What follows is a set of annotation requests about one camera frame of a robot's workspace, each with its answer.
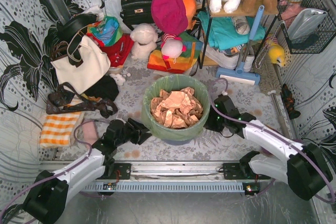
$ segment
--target plastic bin liner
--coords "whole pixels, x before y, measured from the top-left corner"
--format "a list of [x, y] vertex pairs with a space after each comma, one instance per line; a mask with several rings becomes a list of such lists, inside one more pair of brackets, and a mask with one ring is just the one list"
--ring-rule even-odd
[[[200, 121], [189, 128], [181, 130], [170, 129], [158, 124], [150, 111], [152, 99], [159, 96], [161, 89], [170, 92], [180, 91], [186, 87], [195, 89], [194, 96], [203, 106], [204, 111]], [[202, 132], [203, 126], [209, 116], [211, 105], [208, 97], [209, 95], [206, 86], [190, 76], [186, 76], [184, 74], [173, 74], [162, 77], [154, 82], [145, 91], [141, 111], [142, 123], [151, 130], [154, 136], [164, 140], [185, 141], [193, 139]]]

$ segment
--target gray floral surface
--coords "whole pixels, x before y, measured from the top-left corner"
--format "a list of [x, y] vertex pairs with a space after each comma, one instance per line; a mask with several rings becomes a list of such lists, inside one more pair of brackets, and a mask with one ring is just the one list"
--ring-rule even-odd
[[[207, 87], [215, 80], [216, 67], [204, 67], [197, 71], [194, 76], [203, 82]], [[142, 97], [145, 89], [150, 86], [160, 76], [153, 73], [153, 70], [146, 68], [146, 62], [127, 59], [123, 74], [130, 73], [125, 84], [119, 87], [120, 93], [115, 101], [119, 114], [124, 119], [128, 117], [140, 121]], [[219, 95], [224, 89], [225, 84], [218, 82], [214, 86], [215, 93], [213, 97]], [[232, 98], [234, 104], [240, 112], [249, 112], [261, 120], [264, 124], [273, 129], [280, 130], [276, 119], [276, 111], [271, 98], [261, 94], [258, 86], [250, 86], [240, 83], [229, 83], [228, 95]], [[87, 112], [86, 119], [101, 118], [99, 113]], [[98, 123], [97, 128], [101, 136], [107, 125]], [[224, 129], [224, 136], [230, 136], [228, 129]], [[126, 143], [118, 148], [115, 156], [116, 160], [179, 160], [179, 161], [207, 161], [207, 160], [237, 160], [251, 150], [259, 150], [260, 146], [251, 141], [242, 139], [235, 135], [225, 138], [219, 133], [204, 129], [203, 133], [190, 143], [173, 146], [166, 144], [156, 137], [149, 138], [141, 146]], [[61, 160], [74, 160], [86, 151], [86, 147], [75, 144], [70, 148], [60, 151]]]

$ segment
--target trash can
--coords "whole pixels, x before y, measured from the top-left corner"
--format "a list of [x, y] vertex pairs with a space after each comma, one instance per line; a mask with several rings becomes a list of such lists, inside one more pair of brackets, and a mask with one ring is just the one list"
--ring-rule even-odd
[[[152, 116], [150, 111], [152, 99], [154, 97], [159, 97], [161, 89], [170, 92], [180, 91], [181, 89], [187, 87], [195, 89], [194, 96], [203, 106], [202, 118], [196, 124], [186, 129], [170, 129], [160, 125]], [[194, 137], [198, 136], [202, 132], [203, 126], [209, 116], [211, 105], [208, 96], [206, 86], [190, 76], [186, 76], [184, 74], [172, 74], [170, 76], [162, 77], [145, 91], [141, 110], [142, 123], [151, 130], [154, 136], [166, 141], [169, 144], [182, 145], [189, 143]]]

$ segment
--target blue brush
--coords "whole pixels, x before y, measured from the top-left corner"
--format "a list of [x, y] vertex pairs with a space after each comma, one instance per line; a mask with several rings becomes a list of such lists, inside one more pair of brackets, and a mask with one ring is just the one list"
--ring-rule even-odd
[[246, 83], [250, 85], [259, 84], [260, 75], [257, 73], [244, 72], [244, 64], [245, 64], [251, 43], [254, 39], [254, 36], [256, 35], [262, 14], [264, 13], [264, 9], [265, 7], [263, 5], [260, 5], [258, 8], [258, 12], [254, 19], [254, 22], [253, 22], [253, 25], [250, 31], [250, 36], [248, 38], [248, 43], [247, 43], [247, 46], [245, 47], [244, 55], [243, 55], [242, 61], [239, 64], [239, 66], [237, 66], [235, 70], [218, 67], [218, 70], [216, 73], [217, 78], [225, 78], [228, 81], [237, 81], [240, 83]]

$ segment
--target robotic hand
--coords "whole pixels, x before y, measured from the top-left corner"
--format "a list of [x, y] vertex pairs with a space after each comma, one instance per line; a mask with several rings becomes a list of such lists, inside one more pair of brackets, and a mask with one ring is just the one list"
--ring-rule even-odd
[[130, 141], [141, 145], [151, 134], [133, 119], [112, 120], [104, 136], [92, 146], [92, 152], [83, 155], [68, 166], [53, 173], [41, 172], [35, 182], [65, 172], [32, 188], [23, 203], [23, 210], [41, 221], [53, 224], [62, 215], [67, 203], [90, 182], [97, 178], [110, 178], [114, 168], [113, 156], [117, 147]]
[[296, 147], [320, 168], [329, 182], [332, 181], [330, 170], [321, 150], [316, 145], [308, 144], [304, 146], [301, 143], [289, 140], [263, 125], [253, 115], [249, 113], [240, 114], [227, 95], [220, 95], [214, 103], [217, 110], [222, 114], [240, 121], [250, 122], [259, 126], [259, 129], [249, 124], [226, 119], [213, 108], [211, 108], [205, 126], [207, 129], [221, 132], [224, 127], [227, 127], [231, 133], [253, 141], [273, 154], [273, 156], [266, 156], [252, 151], [240, 159], [239, 168], [246, 178], [256, 177], [257, 174], [266, 175], [288, 184], [300, 198], [311, 199], [326, 183], [316, 169], [293, 149], [293, 147]]

